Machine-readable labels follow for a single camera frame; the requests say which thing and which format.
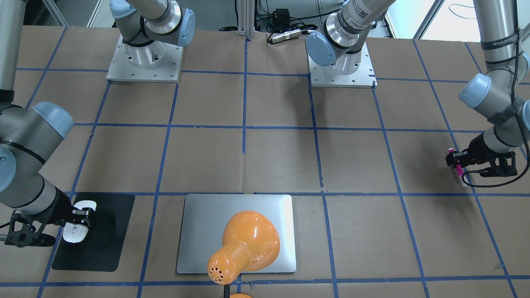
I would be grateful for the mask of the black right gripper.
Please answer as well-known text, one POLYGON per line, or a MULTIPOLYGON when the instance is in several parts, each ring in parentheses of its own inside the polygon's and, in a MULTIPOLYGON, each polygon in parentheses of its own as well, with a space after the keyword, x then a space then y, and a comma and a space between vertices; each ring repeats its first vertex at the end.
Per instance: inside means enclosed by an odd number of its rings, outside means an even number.
POLYGON ((25 211, 25 218, 31 225, 34 225, 34 222, 40 224, 34 230, 43 232, 47 225, 61 225, 64 227, 66 223, 93 229, 98 220, 98 215, 94 207, 74 208, 70 198, 61 190, 56 190, 55 196, 47 208, 34 214, 29 214, 29 211, 25 211))

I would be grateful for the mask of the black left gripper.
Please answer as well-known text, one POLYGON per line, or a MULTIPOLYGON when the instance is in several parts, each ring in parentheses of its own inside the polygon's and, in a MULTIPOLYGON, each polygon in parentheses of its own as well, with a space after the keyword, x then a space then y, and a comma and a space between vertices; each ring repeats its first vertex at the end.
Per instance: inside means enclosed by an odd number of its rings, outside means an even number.
POLYGON ((511 147, 503 142, 495 132, 484 132, 470 141, 468 149, 449 149, 446 164, 452 168, 480 165, 494 159, 512 158, 511 147))

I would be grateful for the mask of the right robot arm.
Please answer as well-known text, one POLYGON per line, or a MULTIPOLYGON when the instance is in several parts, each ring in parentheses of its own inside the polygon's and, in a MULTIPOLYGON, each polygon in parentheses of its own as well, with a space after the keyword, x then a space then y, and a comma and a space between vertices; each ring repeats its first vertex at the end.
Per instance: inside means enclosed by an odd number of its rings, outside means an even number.
MULTIPOLYGON (((13 104, 14 80, 26 0, 1 2, 1 203, 25 224, 91 226, 94 207, 76 208, 40 174, 40 169, 71 131, 70 114, 50 102, 31 109, 13 104)), ((176 0, 112 0, 110 11, 125 45, 191 43, 196 17, 176 0)))

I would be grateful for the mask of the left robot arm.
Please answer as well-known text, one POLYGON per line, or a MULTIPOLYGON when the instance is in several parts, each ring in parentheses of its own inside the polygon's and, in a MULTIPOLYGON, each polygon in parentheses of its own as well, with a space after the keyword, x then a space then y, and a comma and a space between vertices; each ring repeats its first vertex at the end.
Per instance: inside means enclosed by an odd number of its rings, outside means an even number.
MULTIPOLYGON (((322 67, 330 66, 354 47, 360 35, 392 0, 347 0, 306 39, 307 54, 322 67)), ((513 149, 528 143, 529 102, 515 89, 529 70, 529 57, 521 47, 515 0, 475 0, 480 45, 487 70, 475 75, 458 97, 492 126, 462 151, 451 151, 446 164, 453 168, 488 163, 484 176, 516 174, 513 149)))

